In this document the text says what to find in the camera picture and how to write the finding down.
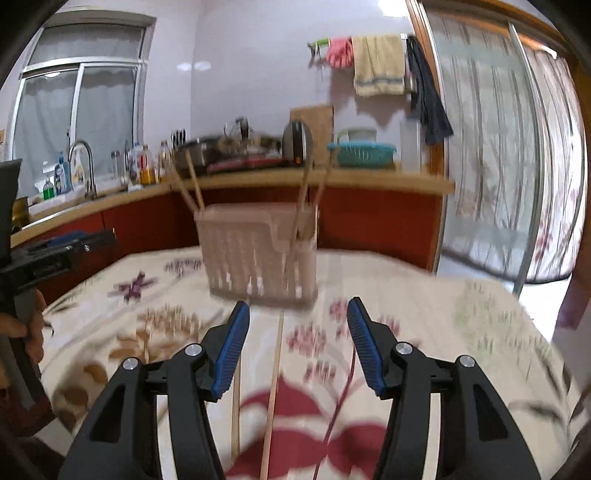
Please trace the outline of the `person's left hand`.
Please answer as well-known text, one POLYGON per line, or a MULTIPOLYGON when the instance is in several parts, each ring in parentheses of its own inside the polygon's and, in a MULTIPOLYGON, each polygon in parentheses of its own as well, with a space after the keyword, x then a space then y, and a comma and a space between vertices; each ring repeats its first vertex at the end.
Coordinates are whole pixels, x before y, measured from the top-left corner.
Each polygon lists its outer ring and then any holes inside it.
POLYGON ((46 302, 42 293, 35 290, 35 309, 28 325, 19 322, 7 313, 0 314, 0 332, 9 338, 23 338, 25 340, 26 352, 35 364, 39 364, 44 357, 43 329, 45 320, 43 311, 46 302))

